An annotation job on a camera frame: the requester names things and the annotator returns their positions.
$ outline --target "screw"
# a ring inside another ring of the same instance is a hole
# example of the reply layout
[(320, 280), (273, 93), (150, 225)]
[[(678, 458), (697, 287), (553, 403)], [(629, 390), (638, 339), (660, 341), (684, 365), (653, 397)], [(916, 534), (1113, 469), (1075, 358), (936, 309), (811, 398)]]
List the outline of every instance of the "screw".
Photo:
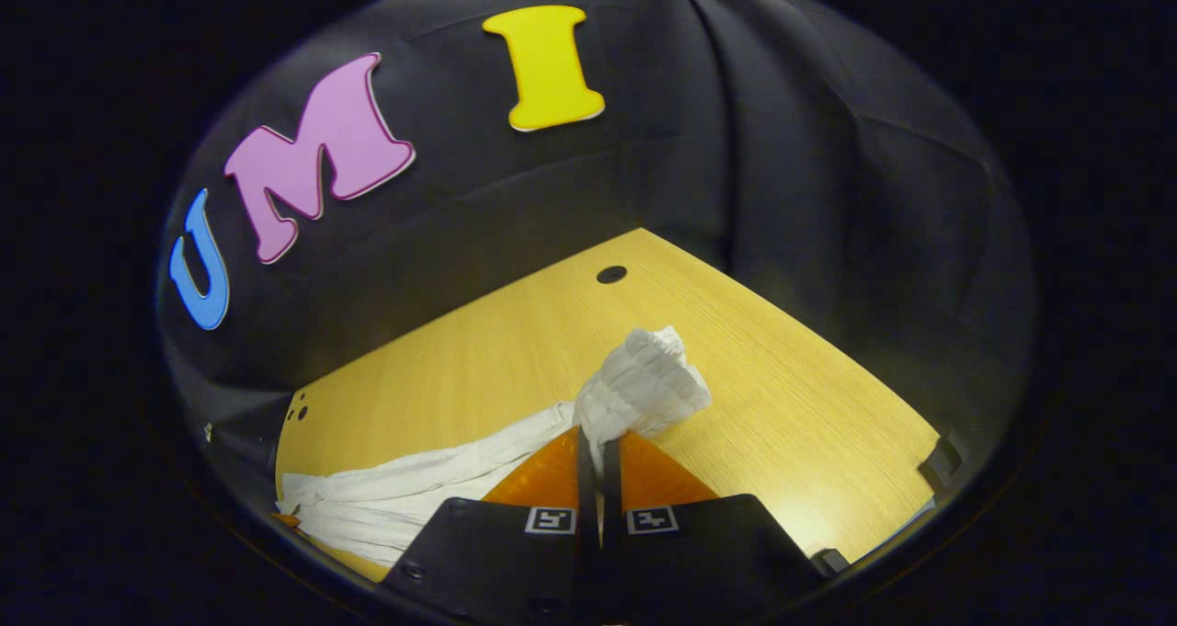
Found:
[(415, 564), (406, 564), (405, 566), (400, 567), (400, 571), (403, 571), (405, 575), (408, 575), (413, 580), (420, 580), (421, 578), (425, 578), (424, 566), (418, 566)]
[(531, 608), (540, 614), (556, 614), (560, 610), (558, 599), (531, 599)]

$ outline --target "wood grain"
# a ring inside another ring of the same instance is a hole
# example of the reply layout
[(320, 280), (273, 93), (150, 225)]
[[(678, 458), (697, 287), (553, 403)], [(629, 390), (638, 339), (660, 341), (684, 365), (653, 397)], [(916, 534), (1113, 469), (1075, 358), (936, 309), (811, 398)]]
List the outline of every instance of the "wood grain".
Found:
[[(614, 265), (629, 274), (598, 284)], [(452, 447), (572, 400), (631, 329), (667, 325), (714, 401), (653, 441), (720, 495), (757, 495), (807, 554), (836, 547), (852, 562), (932, 495), (917, 466), (937, 434), (912, 408), (780, 308), (643, 229), (295, 393), (307, 415), (284, 426), (279, 491), (285, 472), (325, 475)]]

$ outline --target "blue letter u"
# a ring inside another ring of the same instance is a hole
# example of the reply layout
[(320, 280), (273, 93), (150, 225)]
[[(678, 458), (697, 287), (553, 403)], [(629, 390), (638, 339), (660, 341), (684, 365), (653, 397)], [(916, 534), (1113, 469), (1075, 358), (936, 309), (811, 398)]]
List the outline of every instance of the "blue letter u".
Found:
[(184, 261), (184, 237), (175, 239), (172, 246), (172, 264), (169, 273), (175, 287), (180, 291), (180, 299), (184, 306), (188, 307), (188, 314), (204, 329), (215, 329), (225, 320), (228, 312), (228, 275), (225, 273), (225, 261), (213, 233), (208, 227), (208, 217), (205, 215), (205, 201), (208, 199), (208, 191), (201, 189), (197, 194), (195, 201), (188, 208), (188, 217), (184, 221), (184, 228), (192, 233), (197, 241), (197, 253), (205, 262), (205, 271), (208, 273), (208, 292), (201, 295), (197, 291), (197, 284), (192, 282), (192, 273)]

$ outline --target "white cloth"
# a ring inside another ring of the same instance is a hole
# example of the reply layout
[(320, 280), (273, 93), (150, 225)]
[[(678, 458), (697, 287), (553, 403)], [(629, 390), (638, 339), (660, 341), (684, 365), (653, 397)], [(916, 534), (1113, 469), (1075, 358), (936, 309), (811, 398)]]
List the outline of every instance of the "white cloth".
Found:
[(367, 470), (331, 477), (286, 473), (277, 505), (327, 546), (392, 566), (441, 502), (481, 499), (573, 425), (583, 426), (600, 474), (600, 445), (626, 431), (656, 435), (710, 402), (673, 327), (634, 329), (580, 388), (576, 404), (561, 401), (481, 440)]
[(588, 438), (600, 477), (605, 442), (626, 431), (653, 438), (710, 404), (707, 384), (697, 367), (686, 364), (683, 340), (673, 327), (634, 329), (580, 388), (573, 424)]

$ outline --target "black fabric backdrop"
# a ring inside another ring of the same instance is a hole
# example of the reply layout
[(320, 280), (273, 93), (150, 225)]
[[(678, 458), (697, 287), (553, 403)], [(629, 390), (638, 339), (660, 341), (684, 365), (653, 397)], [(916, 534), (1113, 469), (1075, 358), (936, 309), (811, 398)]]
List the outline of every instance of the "black fabric backdrop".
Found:
[[(541, 2), (587, 11), (579, 56), (607, 109), (524, 135), (504, 122), (503, 40), (479, 22)], [(358, 201), (325, 198), (261, 265), (228, 155), (258, 124), (297, 135), (315, 82), (373, 52), (373, 94), (414, 164)], [(293, 391), (636, 225), (816, 329), (978, 454), (1029, 372), (1030, 248), (999, 158), (918, 66), (813, 0), (380, 0), (258, 74), (178, 189), (157, 307), (194, 420), (222, 421), (222, 388)], [(233, 293), (211, 332), (166, 268), (202, 189)]]
[[(9, 345), (33, 380), (9, 406), (22, 472), (5, 621), (352, 619), (184, 491), (191, 468), (153, 438), (167, 385), (147, 284), (174, 182), (218, 112), (371, 1), (6, 0), (21, 56), (5, 88), (25, 131), (9, 144), (9, 182), (45, 195), (45, 215), (18, 217), (11, 269), (32, 300), (22, 311), (46, 325), (18, 321), (29, 335)], [(1155, 348), (1170, 338), (1158, 312), (1173, 292), (1152, 269), (1172, 204), (1156, 186), (1172, 173), (1158, 122), (1171, 18), (1159, 0), (820, 1), (963, 102), (1010, 171), (1044, 286), (1051, 417), (1035, 460), (973, 528), (886, 590), (902, 606), (891, 614), (1163, 622), (1170, 418)]]

